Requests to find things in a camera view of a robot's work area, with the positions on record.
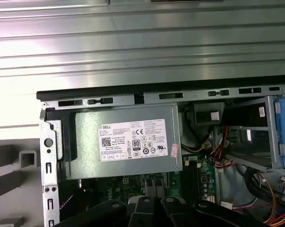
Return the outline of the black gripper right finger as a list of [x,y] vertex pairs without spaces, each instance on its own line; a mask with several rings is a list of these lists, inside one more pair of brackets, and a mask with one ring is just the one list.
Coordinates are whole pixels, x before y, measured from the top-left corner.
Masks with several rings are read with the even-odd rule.
[[267,224],[255,218],[209,201],[199,201],[193,206],[182,198],[166,197],[161,199],[167,217],[174,227],[266,227]]

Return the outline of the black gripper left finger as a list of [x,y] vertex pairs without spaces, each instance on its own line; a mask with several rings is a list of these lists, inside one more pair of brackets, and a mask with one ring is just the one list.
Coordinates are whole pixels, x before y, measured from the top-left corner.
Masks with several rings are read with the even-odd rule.
[[134,196],[125,204],[108,200],[80,214],[70,217],[56,227],[155,227],[156,199]]

